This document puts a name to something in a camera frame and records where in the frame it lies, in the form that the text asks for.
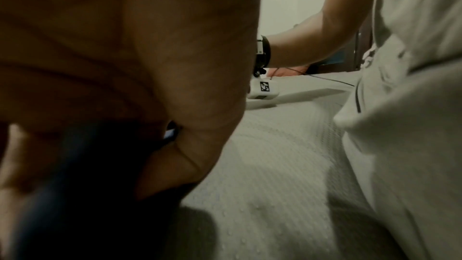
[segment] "t-shirt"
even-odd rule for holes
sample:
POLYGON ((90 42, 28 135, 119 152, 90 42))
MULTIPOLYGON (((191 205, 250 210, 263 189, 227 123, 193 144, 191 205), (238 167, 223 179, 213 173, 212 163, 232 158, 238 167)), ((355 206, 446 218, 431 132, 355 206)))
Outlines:
POLYGON ((376 0, 373 61, 334 118, 411 260, 462 259, 462 0, 376 0))

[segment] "quilted fabric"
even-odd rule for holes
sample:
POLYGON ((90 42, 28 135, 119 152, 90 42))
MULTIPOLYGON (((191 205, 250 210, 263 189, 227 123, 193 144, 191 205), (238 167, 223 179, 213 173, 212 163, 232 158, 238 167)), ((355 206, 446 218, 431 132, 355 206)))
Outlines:
POLYGON ((275 80, 281 96, 248 101, 219 163, 184 200, 164 259, 405 259, 367 204, 332 121, 353 88, 275 80))

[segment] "cable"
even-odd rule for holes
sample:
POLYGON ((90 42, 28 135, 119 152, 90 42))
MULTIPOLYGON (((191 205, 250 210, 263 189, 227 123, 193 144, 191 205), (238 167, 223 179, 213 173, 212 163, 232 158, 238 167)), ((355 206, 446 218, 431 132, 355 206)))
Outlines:
MULTIPOLYGON (((273 72, 273 75, 271 75, 271 77, 269 78, 270 80, 273 79, 274 77, 274 74, 278 71, 279 68, 277 68, 274 72, 273 72)), ((301 71, 298 71, 298 70, 295 70, 295 69, 292 69, 292 68, 287 68, 289 70, 292 70, 292 71, 295 71, 295 72, 298 72, 299 74, 301 75, 307 75, 307 76, 310 76, 312 78, 320 78, 320 79, 325 79, 325 80, 330 80, 330 81, 335 81, 335 82, 340 82, 340 83, 343 83, 343 84, 346 84, 346 85, 349 85, 349 86, 352 86, 352 87, 355 87, 355 85, 352 85, 351 83, 347 83, 347 82, 344 82, 344 81, 339 81, 339 80, 335 80, 335 79, 330 79, 330 78, 322 78, 322 77, 318 77, 316 75, 312 75, 312 74, 308 74, 308 73, 303 73, 301 71)))

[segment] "hand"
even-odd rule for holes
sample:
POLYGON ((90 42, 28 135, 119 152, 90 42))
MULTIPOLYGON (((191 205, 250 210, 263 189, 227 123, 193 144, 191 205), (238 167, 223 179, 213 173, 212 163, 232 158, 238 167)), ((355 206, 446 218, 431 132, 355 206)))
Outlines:
POLYGON ((244 112, 259 0, 0 2, 2 253, 70 124, 138 119, 158 139, 170 119, 183 126, 147 162, 139 198, 212 169, 244 112))

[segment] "person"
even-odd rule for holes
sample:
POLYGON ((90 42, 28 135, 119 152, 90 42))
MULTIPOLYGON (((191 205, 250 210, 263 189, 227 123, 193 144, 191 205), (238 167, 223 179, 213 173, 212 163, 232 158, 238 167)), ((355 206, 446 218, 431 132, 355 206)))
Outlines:
POLYGON ((267 65, 324 59, 370 10, 374 57, 334 118, 346 155, 409 259, 460 259, 462 0, 325 0, 318 14, 267 36, 267 65))
POLYGON ((136 119, 159 140, 182 126, 146 163, 139 199, 210 171, 244 113, 260 0, 0 2, 3 255, 70 125, 136 119))

